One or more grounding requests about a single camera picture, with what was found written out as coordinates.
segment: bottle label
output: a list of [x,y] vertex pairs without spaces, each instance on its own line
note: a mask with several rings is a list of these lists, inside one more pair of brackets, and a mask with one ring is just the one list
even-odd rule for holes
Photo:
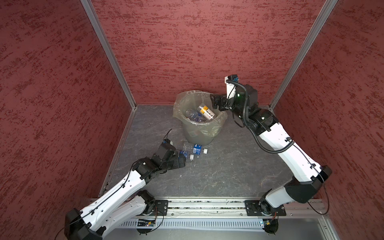
[[193,154],[200,155],[201,147],[202,147],[201,145],[195,144],[195,145],[193,146]]
[[180,151],[181,154],[183,154],[185,156],[185,158],[188,157],[188,151]]
[[207,106],[204,106],[202,109],[200,109],[200,112],[208,120],[211,120],[215,116],[215,114]]

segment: marble-patterned floor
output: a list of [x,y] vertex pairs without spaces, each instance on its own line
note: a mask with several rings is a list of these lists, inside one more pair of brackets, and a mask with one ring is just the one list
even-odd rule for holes
[[[111,186],[128,173],[134,161],[151,157],[169,129],[172,131],[168,138],[177,149],[181,148],[185,141],[182,124],[172,117],[172,112],[173,106],[138,107]],[[184,168],[159,175],[144,189],[155,197],[261,197],[293,176],[277,154],[262,151],[251,133],[238,127],[230,115],[218,136],[205,148],[208,154],[195,155]]]

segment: textured red wall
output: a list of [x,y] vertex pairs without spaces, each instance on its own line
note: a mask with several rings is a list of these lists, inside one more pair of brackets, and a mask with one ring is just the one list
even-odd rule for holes
[[94,0],[137,103],[225,93],[238,74],[269,104],[324,0]]
[[53,239],[98,195],[130,107],[80,1],[2,1],[0,29],[0,239]]
[[275,108],[333,169],[331,217],[345,240],[384,236],[383,43],[383,1],[339,0]]

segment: plastic trash bag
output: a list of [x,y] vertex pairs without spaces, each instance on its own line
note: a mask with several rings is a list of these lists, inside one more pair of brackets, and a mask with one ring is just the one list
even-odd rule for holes
[[[191,143],[203,146],[208,145],[219,134],[228,116],[226,112],[213,109],[209,94],[199,90],[182,92],[177,95],[173,105],[173,116],[183,123],[186,139]],[[186,118],[186,110],[189,108],[197,110],[201,103],[209,107],[217,117],[206,122],[193,122]]]

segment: black mounting plate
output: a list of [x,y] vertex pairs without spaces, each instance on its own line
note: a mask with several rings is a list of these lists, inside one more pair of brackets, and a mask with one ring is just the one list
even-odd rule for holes
[[[259,200],[245,200],[245,210],[247,211],[247,216],[265,216],[262,212],[260,212],[257,209],[257,206],[259,205]],[[284,205],[281,205],[277,208],[276,216],[287,216],[287,213],[285,212]]]
[[157,207],[157,210],[159,212],[162,212],[164,214],[164,216],[166,216],[167,211],[168,211],[168,200],[156,200],[155,199],[155,205],[154,205],[153,211],[149,215],[145,215],[145,216],[154,216],[156,207]]

